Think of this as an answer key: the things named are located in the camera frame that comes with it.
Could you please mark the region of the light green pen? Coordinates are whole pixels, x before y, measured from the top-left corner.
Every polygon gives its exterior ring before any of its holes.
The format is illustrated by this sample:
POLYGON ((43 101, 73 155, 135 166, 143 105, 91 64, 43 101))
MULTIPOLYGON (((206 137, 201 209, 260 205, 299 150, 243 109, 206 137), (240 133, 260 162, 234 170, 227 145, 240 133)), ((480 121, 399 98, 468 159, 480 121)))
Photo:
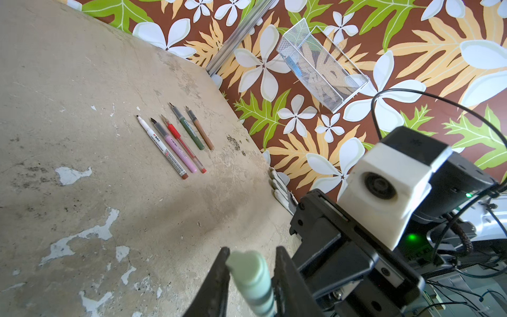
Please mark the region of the light green pen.
POLYGON ((225 264, 251 311, 256 316, 274 316, 275 299, 265 258, 257 251, 234 251, 225 264))

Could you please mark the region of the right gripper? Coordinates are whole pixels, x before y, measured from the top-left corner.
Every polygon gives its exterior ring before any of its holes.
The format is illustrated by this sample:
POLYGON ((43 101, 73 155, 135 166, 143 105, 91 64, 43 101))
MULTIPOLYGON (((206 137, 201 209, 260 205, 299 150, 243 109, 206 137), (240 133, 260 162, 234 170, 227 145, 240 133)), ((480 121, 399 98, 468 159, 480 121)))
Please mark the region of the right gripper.
POLYGON ((402 316, 425 281, 321 190, 298 203, 292 260, 324 316, 402 316))

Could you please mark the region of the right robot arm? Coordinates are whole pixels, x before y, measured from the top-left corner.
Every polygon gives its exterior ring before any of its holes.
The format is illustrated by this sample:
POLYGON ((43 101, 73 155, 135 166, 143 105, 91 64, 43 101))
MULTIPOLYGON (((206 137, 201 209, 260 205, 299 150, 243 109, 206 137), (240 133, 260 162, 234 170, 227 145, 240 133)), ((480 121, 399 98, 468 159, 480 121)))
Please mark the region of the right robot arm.
POLYGON ((290 223, 302 240, 293 262, 324 314, 400 316, 425 277, 506 256, 488 215, 459 212, 497 182, 449 145, 400 126, 370 151, 348 140, 339 161, 338 199, 320 179, 290 223))

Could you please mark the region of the brown white marker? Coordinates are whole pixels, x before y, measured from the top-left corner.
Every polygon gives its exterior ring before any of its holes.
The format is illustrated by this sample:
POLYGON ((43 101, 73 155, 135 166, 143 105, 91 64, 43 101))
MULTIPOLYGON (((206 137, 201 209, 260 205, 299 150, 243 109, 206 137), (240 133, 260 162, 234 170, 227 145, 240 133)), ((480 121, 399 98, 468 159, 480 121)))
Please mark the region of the brown white marker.
POLYGON ((147 135, 153 141, 153 143, 158 147, 160 152, 165 156, 167 161, 172 165, 177 174, 183 179, 186 180, 188 178, 187 172, 183 168, 183 166, 176 160, 174 155, 168 150, 165 144, 161 141, 161 139, 157 136, 157 134, 149 127, 145 120, 142 119, 141 116, 136 116, 138 122, 141 127, 145 130, 147 135))

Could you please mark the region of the brown orange pen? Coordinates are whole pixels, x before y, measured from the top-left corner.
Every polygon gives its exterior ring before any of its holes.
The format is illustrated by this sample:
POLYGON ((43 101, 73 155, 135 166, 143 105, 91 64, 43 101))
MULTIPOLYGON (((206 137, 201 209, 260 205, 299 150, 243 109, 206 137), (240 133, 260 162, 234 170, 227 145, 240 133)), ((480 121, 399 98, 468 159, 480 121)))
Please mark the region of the brown orange pen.
POLYGON ((203 129, 203 126, 201 125, 200 121, 198 120, 197 116, 194 114, 194 112, 186 106, 186 112, 189 114, 191 121, 194 123, 194 126, 198 129, 200 135, 203 137, 203 140, 207 144, 208 148, 210 150, 214 150, 215 146, 213 145, 212 141, 210 140, 209 136, 203 129))

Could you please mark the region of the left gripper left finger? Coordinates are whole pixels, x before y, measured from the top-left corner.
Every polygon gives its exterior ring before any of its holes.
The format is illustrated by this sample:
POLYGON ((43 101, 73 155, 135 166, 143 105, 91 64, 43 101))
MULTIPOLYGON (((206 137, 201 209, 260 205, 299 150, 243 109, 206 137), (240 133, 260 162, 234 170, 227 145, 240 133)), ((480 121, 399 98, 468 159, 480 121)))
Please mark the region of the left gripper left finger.
POLYGON ((226 261, 230 254, 229 248, 222 247, 220 249, 184 316, 223 317, 227 315, 228 289, 231 276, 226 261))

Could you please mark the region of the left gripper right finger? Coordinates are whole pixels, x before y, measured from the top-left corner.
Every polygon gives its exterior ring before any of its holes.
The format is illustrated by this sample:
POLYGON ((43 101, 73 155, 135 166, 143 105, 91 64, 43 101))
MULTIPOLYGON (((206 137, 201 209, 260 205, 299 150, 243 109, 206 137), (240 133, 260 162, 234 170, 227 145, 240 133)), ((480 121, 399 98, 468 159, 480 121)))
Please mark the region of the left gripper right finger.
POLYGON ((324 316, 283 246, 276 248, 273 287, 276 316, 324 316))

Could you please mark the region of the pink pen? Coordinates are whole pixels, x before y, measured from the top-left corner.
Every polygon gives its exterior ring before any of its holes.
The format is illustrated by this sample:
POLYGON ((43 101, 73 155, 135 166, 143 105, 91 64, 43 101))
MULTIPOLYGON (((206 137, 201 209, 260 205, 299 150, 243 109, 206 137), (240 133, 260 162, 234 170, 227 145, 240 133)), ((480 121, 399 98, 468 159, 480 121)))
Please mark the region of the pink pen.
POLYGON ((169 135, 169 133, 163 128, 163 126, 158 123, 155 119, 151 118, 151 122, 158 132, 161 133, 162 138, 166 141, 166 143, 170 146, 170 148, 174 151, 174 153, 178 156, 178 158, 186 165, 191 173, 196 173, 198 171, 197 166, 195 166, 194 162, 185 154, 185 152, 180 148, 175 139, 169 135))

